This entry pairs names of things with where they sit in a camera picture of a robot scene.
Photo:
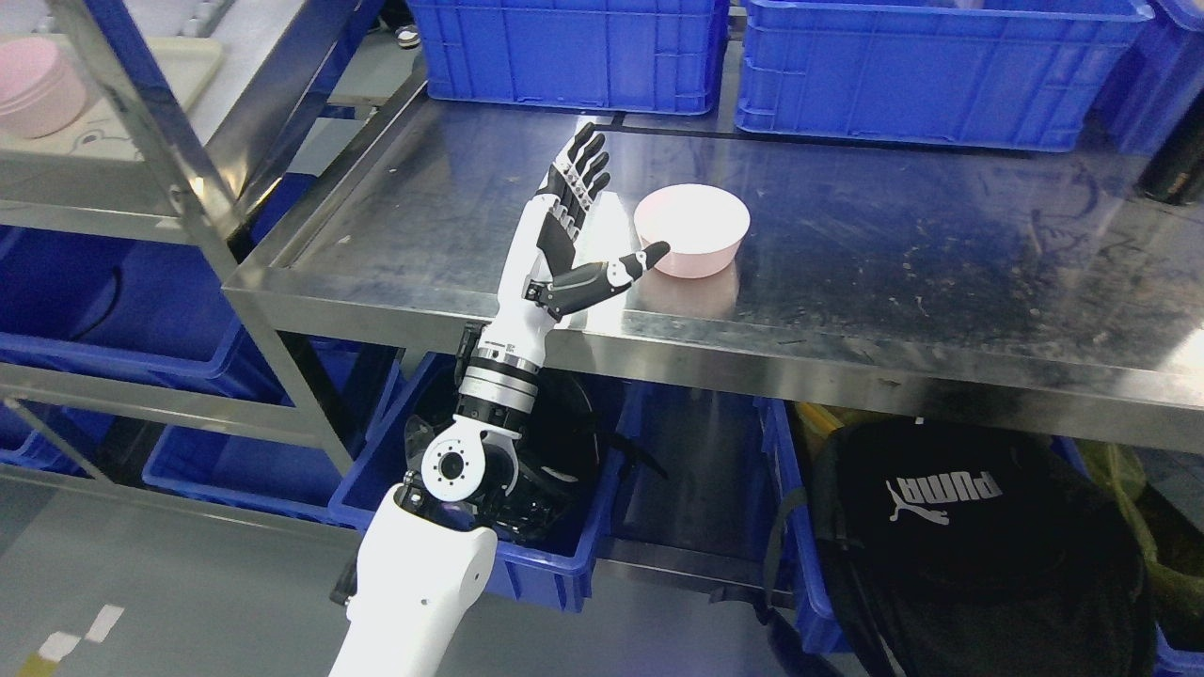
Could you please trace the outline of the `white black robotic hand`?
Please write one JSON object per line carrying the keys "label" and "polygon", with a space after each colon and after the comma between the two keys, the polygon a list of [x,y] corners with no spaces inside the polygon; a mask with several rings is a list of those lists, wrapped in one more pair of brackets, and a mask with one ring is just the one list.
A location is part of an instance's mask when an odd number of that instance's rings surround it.
{"label": "white black robotic hand", "polygon": [[483,326],[474,358],[537,371],[547,335],[563,317],[627,292],[671,252],[665,241],[627,257],[576,264],[577,239],[610,184],[606,137],[586,120],[547,167],[513,236],[500,276],[498,313]]}

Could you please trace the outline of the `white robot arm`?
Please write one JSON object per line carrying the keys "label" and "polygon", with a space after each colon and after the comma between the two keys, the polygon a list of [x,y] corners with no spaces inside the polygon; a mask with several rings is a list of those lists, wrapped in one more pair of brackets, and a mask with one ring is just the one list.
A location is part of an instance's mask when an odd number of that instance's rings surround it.
{"label": "white robot arm", "polygon": [[433,676],[489,579],[498,535],[491,526],[439,526],[429,504],[464,501],[485,484],[488,449],[515,453],[519,425],[465,411],[431,441],[419,473],[383,498],[358,548],[356,591],[334,676]]}

